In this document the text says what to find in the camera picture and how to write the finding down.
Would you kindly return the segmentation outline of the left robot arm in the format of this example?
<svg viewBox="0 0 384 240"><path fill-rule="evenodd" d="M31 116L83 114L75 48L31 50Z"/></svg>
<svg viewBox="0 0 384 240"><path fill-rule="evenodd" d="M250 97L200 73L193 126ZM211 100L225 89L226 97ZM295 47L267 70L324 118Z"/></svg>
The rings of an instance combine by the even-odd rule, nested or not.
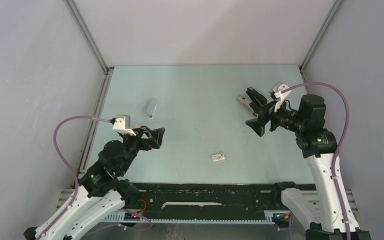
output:
<svg viewBox="0 0 384 240"><path fill-rule="evenodd" d="M109 213L136 206L139 190L124 176L140 151L161 147L164 133L163 127L120 130L122 139L104 145L65 203L45 223L26 229L25 239L78 240Z"/></svg>

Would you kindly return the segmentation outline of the light blue stapler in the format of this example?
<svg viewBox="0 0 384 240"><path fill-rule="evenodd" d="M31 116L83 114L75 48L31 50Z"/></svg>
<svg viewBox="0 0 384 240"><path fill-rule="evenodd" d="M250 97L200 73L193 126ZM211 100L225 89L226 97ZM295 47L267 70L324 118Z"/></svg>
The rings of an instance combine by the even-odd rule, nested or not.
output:
<svg viewBox="0 0 384 240"><path fill-rule="evenodd" d="M146 109L146 115L147 115L148 119L152 120L154 118L154 115L155 115L156 109L157 109L157 105L158 105L157 99L153 98L149 101L147 109Z"/></svg>

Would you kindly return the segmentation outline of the white staple box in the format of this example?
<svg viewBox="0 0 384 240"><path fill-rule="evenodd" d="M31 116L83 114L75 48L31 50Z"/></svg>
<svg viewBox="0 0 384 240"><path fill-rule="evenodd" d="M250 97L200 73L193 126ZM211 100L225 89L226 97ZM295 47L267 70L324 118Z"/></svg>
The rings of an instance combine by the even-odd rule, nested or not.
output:
<svg viewBox="0 0 384 240"><path fill-rule="evenodd" d="M217 163L217 162L224 161L226 158L225 158L225 155L223 153L218 153L218 154L212 155L211 159L212 159L213 163Z"/></svg>

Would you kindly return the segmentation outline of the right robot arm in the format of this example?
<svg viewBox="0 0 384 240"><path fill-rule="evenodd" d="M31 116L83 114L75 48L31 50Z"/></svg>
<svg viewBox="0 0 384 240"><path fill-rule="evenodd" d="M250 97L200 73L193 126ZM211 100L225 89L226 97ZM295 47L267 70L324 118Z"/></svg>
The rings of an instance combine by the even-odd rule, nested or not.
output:
<svg viewBox="0 0 384 240"><path fill-rule="evenodd" d="M277 209L287 207L305 228L307 240L369 240L370 233L362 230L346 200L334 134L325 127L325 100L313 94L303 95L297 110L288 109L283 102L275 109L277 100L268 101L261 94L250 96L255 116L246 125L258 136L278 127L293 132L314 179L319 208L309 203L296 187L280 189L271 194L271 204Z"/></svg>

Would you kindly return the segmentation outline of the beige and black stapler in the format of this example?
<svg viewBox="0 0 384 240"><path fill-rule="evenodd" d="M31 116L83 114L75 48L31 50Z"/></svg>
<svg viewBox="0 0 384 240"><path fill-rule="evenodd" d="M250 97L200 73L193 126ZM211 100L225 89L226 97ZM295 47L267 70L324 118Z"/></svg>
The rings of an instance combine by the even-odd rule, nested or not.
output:
<svg viewBox="0 0 384 240"><path fill-rule="evenodd" d="M246 98L243 95L238 95L236 97L236 100L254 117L257 117L258 115L254 112L251 104L253 103L250 99Z"/></svg>

